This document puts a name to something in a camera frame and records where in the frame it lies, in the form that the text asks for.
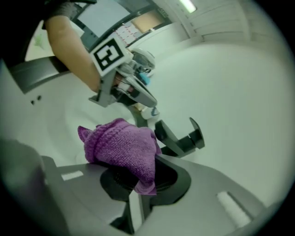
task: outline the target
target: black bracket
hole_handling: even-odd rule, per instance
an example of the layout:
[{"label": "black bracket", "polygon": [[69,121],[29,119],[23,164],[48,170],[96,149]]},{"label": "black bracket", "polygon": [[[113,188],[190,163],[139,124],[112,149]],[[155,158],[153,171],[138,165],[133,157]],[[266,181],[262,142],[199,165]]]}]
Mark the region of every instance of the black bracket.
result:
[{"label": "black bracket", "polygon": [[180,140],[176,138],[164,121],[160,120],[156,123],[156,137],[166,145],[161,148],[163,154],[180,158],[195,151],[196,148],[201,149],[205,146],[199,125],[194,119],[189,118],[189,120],[193,125],[194,131]]}]

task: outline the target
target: purple towel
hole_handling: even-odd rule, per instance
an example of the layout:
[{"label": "purple towel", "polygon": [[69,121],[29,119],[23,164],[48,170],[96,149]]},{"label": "purple towel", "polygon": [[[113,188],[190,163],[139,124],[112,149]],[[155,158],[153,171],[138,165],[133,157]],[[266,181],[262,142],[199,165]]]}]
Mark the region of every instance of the purple towel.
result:
[{"label": "purple towel", "polygon": [[98,160],[127,167],[139,179],[137,193],[156,195],[155,154],[162,152],[151,129],[138,128],[119,118],[97,125],[94,131],[79,126],[78,134],[88,162]]}]

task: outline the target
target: ceiling light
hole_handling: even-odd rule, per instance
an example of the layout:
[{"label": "ceiling light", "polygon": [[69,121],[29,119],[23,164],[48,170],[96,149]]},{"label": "ceiling light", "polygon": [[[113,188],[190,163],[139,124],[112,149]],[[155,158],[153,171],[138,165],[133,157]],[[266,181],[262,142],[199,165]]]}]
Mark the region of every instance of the ceiling light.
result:
[{"label": "ceiling light", "polygon": [[195,5],[192,3],[191,0],[180,0],[180,2],[189,11],[189,13],[192,13],[195,10],[197,10],[197,8],[195,7]]}]

